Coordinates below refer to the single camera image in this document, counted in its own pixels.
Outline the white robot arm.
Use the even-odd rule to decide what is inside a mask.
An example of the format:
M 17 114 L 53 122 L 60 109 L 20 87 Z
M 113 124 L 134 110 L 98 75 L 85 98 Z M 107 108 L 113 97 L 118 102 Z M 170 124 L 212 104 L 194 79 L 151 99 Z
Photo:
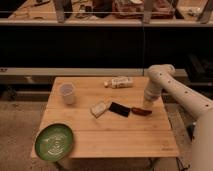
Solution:
M 147 70 L 143 107 L 150 110 L 166 90 L 187 112 L 197 118 L 189 171 L 213 171 L 213 100 L 173 78 L 171 64 L 152 65 Z

